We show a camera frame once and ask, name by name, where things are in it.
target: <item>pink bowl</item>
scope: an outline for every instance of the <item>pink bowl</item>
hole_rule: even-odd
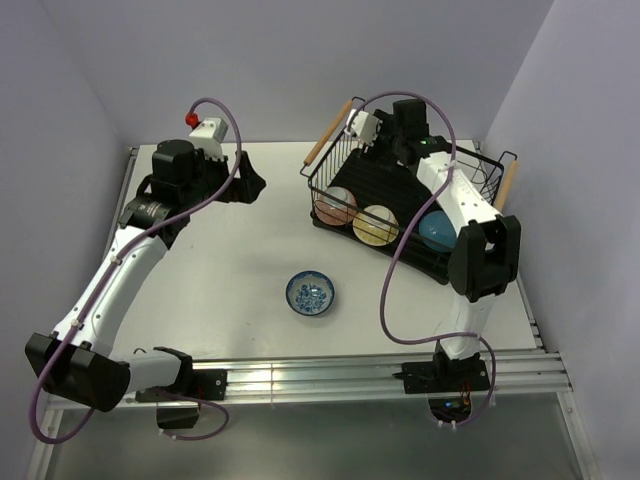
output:
[[[325,190],[326,193],[335,197],[342,202],[352,205],[354,207],[356,204],[356,197],[353,196],[346,188],[342,187],[329,187]],[[351,220],[354,219],[356,214],[358,213],[356,210],[343,205],[329,197],[325,197],[321,195],[318,200],[315,201],[314,210],[316,212],[316,216],[327,225],[332,225],[334,227],[339,227],[341,225],[346,225]]]

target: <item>red connector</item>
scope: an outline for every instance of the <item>red connector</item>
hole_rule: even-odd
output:
[[[187,113],[187,115],[184,117],[184,121],[191,128],[196,128],[198,125],[200,125],[200,119],[198,118],[197,113]]]

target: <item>white wall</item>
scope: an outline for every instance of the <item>white wall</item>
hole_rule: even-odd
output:
[[[0,0],[2,478],[23,478],[35,376],[24,354],[72,306],[104,249],[125,149],[36,0]]]
[[[521,156],[524,281],[616,480],[640,478],[638,52],[637,0],[556,0],[487,137]]]
[[[217,96],[251,141],[314,140],[344,102],[432,96],[486,135],[552,0],[42,0],[127,140]]]

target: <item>dish rack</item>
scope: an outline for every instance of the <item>dish rack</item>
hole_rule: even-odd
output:
[[[333,132],[351,111],[351,106],[352,101],[347,102],[300,170],[300,174],[308,179],[311,192],[311,219],[316,227],[343,235],[360,243],[363,247],[373,248],[392,257],[407,225],[420,207],[431,197],[432,192],[427,187],[402,165],[389,165],[387,162],[383,166],[381,162],[376,162],[376,159],[371,157],[369,147],[362,145],[357,138],[345,133],[344,128],[340,130],[311,173],[306,173]],[[451,153],[451,144],[443,137],[428,137],[422,143],[430,147],[431,153],[442,151]],[[500,159],[495,161],[475,151],[460,146],[456,148],[459,154],[471,157],[469,159],[465,158],[465,155],[459,155],[458,165],[463,168],[484,199],[493,204],[504,174],[502,160],[505,155],[512,155],[514,158],[516,155],[505,151]],[[343,187],[349,190],[355,196],[357,206],[327,193],[326,190],[329,187]],[[329,225],[320,220],[317,209],[321,210],[322,215],[327,215],[330,209],[322,208],[325,206],[322,204],[327,204],[327,202],[331,202],[334,206],[339,205],[342,210],[340,212],[341,218],[335,217],[337,221],[331,223],[344,223],[344,212],[348,213],[349,221],[342,225]],[[366,212],[365,208],[370,205],[387,207],[393,212],[398,222],[397,225]],[[437,210],[442,209],[437,202],[434,202],[425,215]],[[364,220],[374,226],[373,229],[367,229],[368,233],[378,236],[380,239],[378,243],[384,243],[384,245],[372,246],[360,241],[354,231],[354,228],[358,227],[354,227],[352,221],[356,215],[360,221]],[[420,235],[418,225],[416,225],[400,255],[400,261],[445,285],[449,282],[448,263],[451,250],[450,247]]]

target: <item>black drying mat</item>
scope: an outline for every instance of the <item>black drying mat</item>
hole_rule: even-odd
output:
[[[344,187],[349,190],[356,197],[360,209],[369,205],[384,205],[389,208],[401,227],[400,234],[388,245],[372,247],[356,237],[351,224],[339,227],[327,225],[315,216],[312,209],[313,224],[352,238],[361,245],[373,248],[389,257],[395,253],[404,232],[403,229],[409,225],[416,212],[431,197],[429,189],[406,168],[399,165],[383,167],[372,160],[364,160],[360,158],[360,149],[351,152],[329,186]],[[441,208],[434,202],[428,212],[436,210]],[[446,285],[449,282],[447,265],[450,255],[450,253],[439,253],[427,247],[419,236],[416,225],[414,233],[400,255],[400,260],[426,273],[438,283]]]

